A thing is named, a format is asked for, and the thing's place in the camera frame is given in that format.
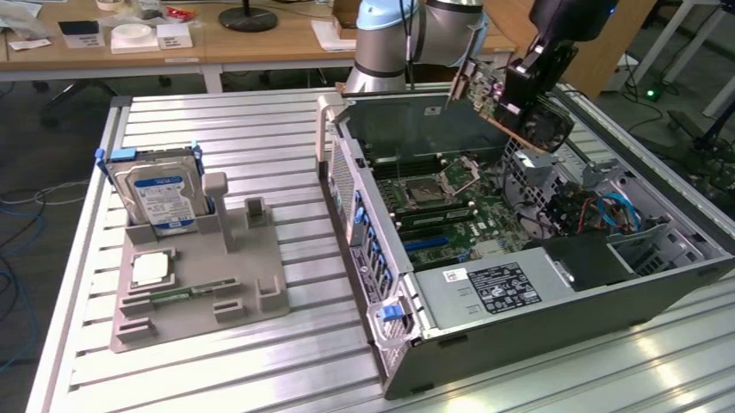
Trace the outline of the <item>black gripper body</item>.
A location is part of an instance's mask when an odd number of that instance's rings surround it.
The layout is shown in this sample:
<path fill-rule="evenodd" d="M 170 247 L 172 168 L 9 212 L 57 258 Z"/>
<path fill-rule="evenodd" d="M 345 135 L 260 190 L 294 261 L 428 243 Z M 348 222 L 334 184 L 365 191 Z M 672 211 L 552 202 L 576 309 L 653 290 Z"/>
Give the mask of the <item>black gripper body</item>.
<path fill-rule="evenodd" d="M 615 13 L 616 0 L 535 0 L 529 21 L 541 42 L 595 40 Z"/>

